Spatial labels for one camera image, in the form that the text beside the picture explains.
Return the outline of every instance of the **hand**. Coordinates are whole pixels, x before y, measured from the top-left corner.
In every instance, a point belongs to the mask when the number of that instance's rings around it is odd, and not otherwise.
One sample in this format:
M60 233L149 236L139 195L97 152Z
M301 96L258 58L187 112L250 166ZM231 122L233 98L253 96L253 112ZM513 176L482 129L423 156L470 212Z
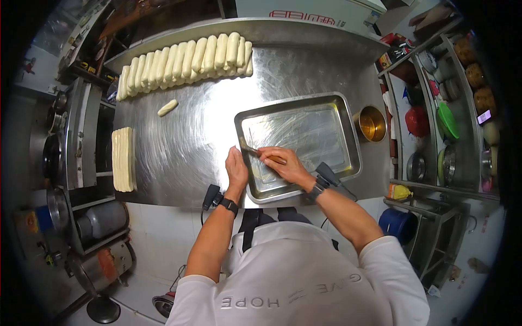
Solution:
M262 153L259 159L276 170L283 179L303 187L306 192L312 190L315 178L304 168L293 150L283 147L261 147L259 151ZM285 159L287 164L282 165L272 161L268 158L271 155Z
M229 150L225 167L229 175L229 188L225 192L225 198L233 200L237 204L248 183L248 170L245 162L243 162L241 152L235 146L232 146Z

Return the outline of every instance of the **person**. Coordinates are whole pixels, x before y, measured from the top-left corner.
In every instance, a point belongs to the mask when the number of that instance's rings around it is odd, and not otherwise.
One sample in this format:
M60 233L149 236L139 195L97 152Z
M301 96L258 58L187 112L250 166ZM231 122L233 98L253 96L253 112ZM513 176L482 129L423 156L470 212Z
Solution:
M259 151L282 178L312 192L316 178L292 150ZM238 203L248 172L237 148L225 165L224 197ZM362 207L333 189L324 189L316 204L352 242L358 268L293 209L279 211L284 221L257 226L246 250L246 231L237 233L229 250L235 214L218 205L190 251L166 325L426 325L426 294L397 238L384 236ZM222 281L221 270L229 275Z

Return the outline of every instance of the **pastry brush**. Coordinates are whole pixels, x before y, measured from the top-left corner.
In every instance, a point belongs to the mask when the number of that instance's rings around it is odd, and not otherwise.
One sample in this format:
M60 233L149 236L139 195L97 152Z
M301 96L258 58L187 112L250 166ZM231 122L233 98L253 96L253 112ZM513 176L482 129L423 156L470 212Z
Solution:
M242 136L241 136L241 137L239 138L239 145L241 146L242 149L247 150L247 151L249 151L249 152L253 152L253 153L255 153L257 156L261 156L261 154L262 154L259 150L257 150L257 149L255 149L255 148L252 148L252 147L248 146L248 145L246 144L245 137L242 137ZM271 155L271 156L269 156L268 158L271 159L272 161L277 162L277 163L282 164L282 165L286 165L286 164L287 164L287 162L286 162L284 159L280 158L279 156Z

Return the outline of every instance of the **metal baking pan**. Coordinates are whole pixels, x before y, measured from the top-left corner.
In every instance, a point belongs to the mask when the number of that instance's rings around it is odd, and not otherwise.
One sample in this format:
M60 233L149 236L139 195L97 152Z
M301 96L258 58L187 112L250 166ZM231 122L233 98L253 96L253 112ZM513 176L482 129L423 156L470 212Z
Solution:
M298 96L267 102L234 118L238 138L253 147L293 149L307 171L321 162L342 180L362 170L361 149L346 98L339 92ZM255 203L296 196L303 190L283 180L256 156L242 151L248 168L247 194Z

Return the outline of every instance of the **wooden brush handle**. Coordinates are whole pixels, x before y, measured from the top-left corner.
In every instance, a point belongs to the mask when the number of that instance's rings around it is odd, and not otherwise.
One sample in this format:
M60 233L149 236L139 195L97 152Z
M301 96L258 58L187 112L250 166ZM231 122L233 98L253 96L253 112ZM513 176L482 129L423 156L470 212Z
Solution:
M272 156L269 156L268 158L271 159L272 161L277 162L277 163L282 164L282 165L286 165L287 164L287 162L284 159L280 158L279 156L272 155Z

